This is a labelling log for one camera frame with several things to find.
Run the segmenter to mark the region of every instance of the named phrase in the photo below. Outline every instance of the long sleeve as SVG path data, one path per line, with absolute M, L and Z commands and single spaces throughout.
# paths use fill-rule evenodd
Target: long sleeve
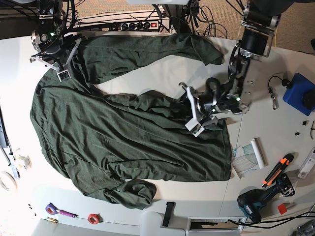
M 144 180 L 126 182 L 116 173 L 106 172 L 75 155 L 63 152 L 62 156 L 72 182 L 85 196 L 119 203 L 127 208 L 143 209 L 151 204 L 157 191 L 154 184 Z
M 223 54 L 205 37 L 187 33 L 163 37 L 104 36 L 80 45 L 86 82 L 100 84 L 147 66 L 169 55 L 200 60 L 205 65 L 222 63 Z

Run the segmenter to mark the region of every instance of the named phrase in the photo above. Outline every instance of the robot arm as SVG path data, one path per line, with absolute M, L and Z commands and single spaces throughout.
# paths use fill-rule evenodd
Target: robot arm
M 30 61 L 38 60 L 56 70 L 60 82 L 70 78 L 68 65 L 82 40 L 80 34 L 65 36 L 74 26 L 74 21 L 71 21 L 68 28 L 66 26 L 70 4 L 72 19 L 75 19 L 74 0 L 68 1 L 66 13 L 63 11 L 62 0 L 37 0 L 39 25 L 31 36 L 33 47 L 38 53 Z
M 38 31 L 32 33 L 32 43 L 38 51 L 31 62 L 38 60 L 56 70 L 59 80 L 70 78 L 68 65 L 71 62 L 82 36 L 72 34 L 75 19 L 74 0 L 67 0 L 66 13 L 63 0 L 37 0 L 39 16 Z M 184 83 L 186 97 L 180 105 L 191 109 L 192 120 L 187 123 L 188 130 L 198 136 L 204 126 L 217 121 L 215 114 L 231 111 L 234 114 L 246 113 L 252 103 L 252 88 L 255 79 L 246 74 L 251 60 L 268 57 L 275 30 L 281 14 L 294 2 L 315 2 L 315 0 L 247 0 L 241 26 L 244 33 L 237 39 L 229 62 L 227 82 L 220 84 L 216 78 L 209 78 L 206 90 L 197 92 Z M 67 28 L 69 5 L 72 20 Z
M 251 60 L 268 57 L 281 14 L 294 2 L 315 2 L 315 0 L 248 0 L 244 9 L 241 27 L 244 32 L 237 39 L 228 68 L 228 80 L 220 84 L 215 78 L 206 82 L 206 90 L 194 91 L 195 105 L 192 112 L 198 118 L 195 126 L 189 126 L 194 136 L 198 136 L 209 121 L 217 120 L 215 114 L 231 111 L 234 114 L 246 113 L 252 104 L 255 78 L 246 76 Z

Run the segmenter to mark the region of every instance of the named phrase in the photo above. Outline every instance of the dark green shirt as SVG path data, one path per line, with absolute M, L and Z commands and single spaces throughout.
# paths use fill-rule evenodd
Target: dark green shirt
M 42 152 L 85 196 L 143 209 L 156 187 L 142 179 L 230 178 L 223 120 L 196 138 L 185 128 L 187 117 L 171 109 L 174 99 L 157 91 L 103 95 L 93 86 L 167 55 L 205 64 L 222 60 L 212 44 L 195 35 L 98 37 L 80 45 L 71 79 L 60 83 L 49 70 L 38 83 L 31 120 Z

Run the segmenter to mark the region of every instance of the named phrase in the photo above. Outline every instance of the small black object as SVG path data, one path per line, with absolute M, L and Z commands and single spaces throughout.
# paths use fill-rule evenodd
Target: small black object
M 315 107 L 315 89 L 310 89 L 303 94 L 302 104 L 309 110 Z
M 143 28 L 144 29 L 149 29 L 151 27 L 151 24 L 150 24 L 150 22 L 146 22 L 146 23 L 144 23 L 144 25 L 143 25 Z
M 312 45 L 313 49 L 315 50 L 315 38 L 313 38 L 313 39 L 311 40 L 311 45 Z
M 129 28 L 134 30 L 136 28 L 136 24 L 135 23 L 130 23 L 129 24 Z
M 122 24 L 122 31 L 127 31 L 128 30 L 128 25 L 127 23 Z
M 315 130 L 314 123 L 315 123 L 315 120 L 313 121 L 313 124 L 311 126 L 311 139 L 312 140 L 314 139 L 314 137 L 313 137 L 313 131 Z
M 137 30 L 142 30 L 143 24 L 141 22 L 137 23 Z
M 166 203 L 166 211 L 165 211 L 165 216 L 164 216 L 163 224 L 162 224 L 163 227 L 168 227 L 174 205 L 175 205 L 175 202 Z
M 282 86 L 285 87 L 286 89 L 291 89 L 293 86 L 291 81 L 287 79 L 283 79 L 281 83 L 282 83 Z

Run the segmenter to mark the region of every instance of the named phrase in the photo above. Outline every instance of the purple tape roll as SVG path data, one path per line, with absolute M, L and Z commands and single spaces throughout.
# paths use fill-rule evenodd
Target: purple tape roll
M 57 214 L 57 208 L 52 203 L 47 205 L 46 211 L 48 214 L 51 214 L 51 215 Z

